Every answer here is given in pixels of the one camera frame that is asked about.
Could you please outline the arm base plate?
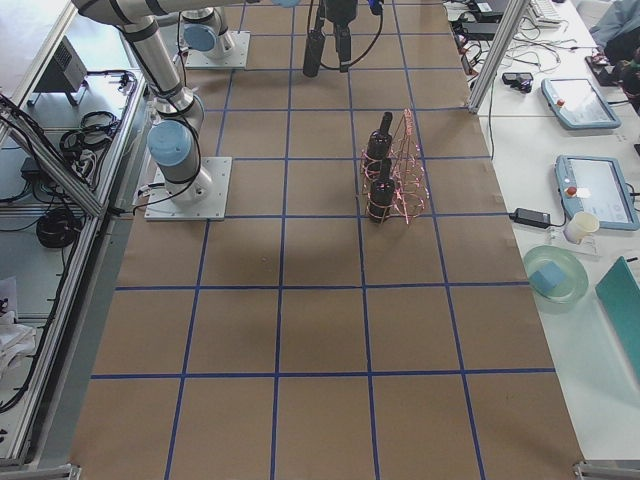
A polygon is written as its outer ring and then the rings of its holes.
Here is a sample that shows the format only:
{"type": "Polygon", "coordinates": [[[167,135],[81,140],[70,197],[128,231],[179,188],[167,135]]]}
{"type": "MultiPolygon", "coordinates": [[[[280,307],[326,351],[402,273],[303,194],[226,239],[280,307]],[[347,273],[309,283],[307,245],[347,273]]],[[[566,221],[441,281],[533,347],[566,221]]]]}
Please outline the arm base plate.
{"type": "Polygon", "coordinates": [[[189,47],[188,69],[245,69],[250,44],[249,31],[227,30],[217,35],[211,29],[188,29],[184,34],[189,47]]]}
{"type": "Polygon", "coordinates": [[[180,195],[170,198],[183,186],[169,183],[157,167],[154,182],[161,186],[150,193],[150,206],[144,218],[149,221],[193,221],[225,218],[232,169],[231,157],[203,157],[201,170],[194,183],[180,195]]]}

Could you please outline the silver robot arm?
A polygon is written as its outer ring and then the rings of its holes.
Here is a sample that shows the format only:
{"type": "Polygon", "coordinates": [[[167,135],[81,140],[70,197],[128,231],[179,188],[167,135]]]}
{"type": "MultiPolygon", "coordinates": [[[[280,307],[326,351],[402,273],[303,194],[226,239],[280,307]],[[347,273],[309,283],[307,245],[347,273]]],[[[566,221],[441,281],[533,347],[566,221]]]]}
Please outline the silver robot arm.
{"type": "MultiPolygon", "coordinates": [[[[118,29],[129,45],[145,79],[160,102],[158,110],[163,118],[186,116],[193,109],[195,96],[179,76],[160,34],[157,18],[180,13],[196,26],[209,27],[209,19],[228,6],[228,1],[75,1],[78,14],[97,23],[118,29]]],[[[339,58],[337,71],[346,73],[358,61],[351,58],[350,23],[357,17],[356,1],[320,1],[314,28],[307,33],[303,74],[313,78],[324,67],[322,55],[325,37],[323,25],[333,25],[335,48],[339,58]]]]}
{"type": "Polygon", "coordinates": [[[213,60],[232,53],[235,46],[223,7],[206,7],[182,12],[186,45],[213,60]]]}

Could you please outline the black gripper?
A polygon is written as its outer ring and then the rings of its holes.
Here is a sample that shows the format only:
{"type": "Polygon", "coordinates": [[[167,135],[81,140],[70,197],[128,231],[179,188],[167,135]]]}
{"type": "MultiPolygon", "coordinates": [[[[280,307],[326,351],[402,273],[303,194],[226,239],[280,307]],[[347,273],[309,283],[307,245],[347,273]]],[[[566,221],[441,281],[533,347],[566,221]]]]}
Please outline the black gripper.
{"type": "MultiPolygon", "coordinates": [[[[324,34],[325,18],[332,23],[350,23],[357,17],[357,0],[319,0],[316,9],[314,34],[324,34]]],[[[351,62],[351,32],[349,26],[334,25],[335,48],[338,54],[339,71],[346,73],[351,62]]]]}

